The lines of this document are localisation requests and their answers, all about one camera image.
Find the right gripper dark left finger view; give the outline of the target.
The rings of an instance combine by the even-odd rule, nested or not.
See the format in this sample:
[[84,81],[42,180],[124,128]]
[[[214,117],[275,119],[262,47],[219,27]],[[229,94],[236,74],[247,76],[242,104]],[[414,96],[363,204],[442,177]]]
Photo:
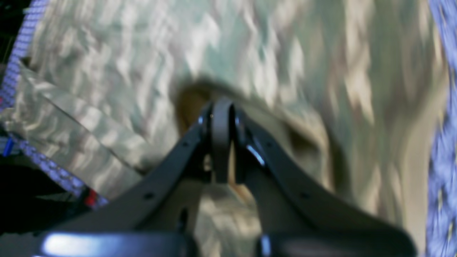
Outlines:
[[212,104],[168,156],[136,186],[107,205],[41,238],[40,257],[200,257],[193,237],[205,168]]

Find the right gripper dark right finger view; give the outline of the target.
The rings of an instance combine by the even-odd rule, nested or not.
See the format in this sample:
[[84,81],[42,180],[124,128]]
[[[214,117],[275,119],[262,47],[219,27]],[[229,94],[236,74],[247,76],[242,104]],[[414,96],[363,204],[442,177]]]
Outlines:
[[232,111],[235,180],[252,193],[262,233],[254,257],[415,257],[402,229],[325,190],[240,107]]

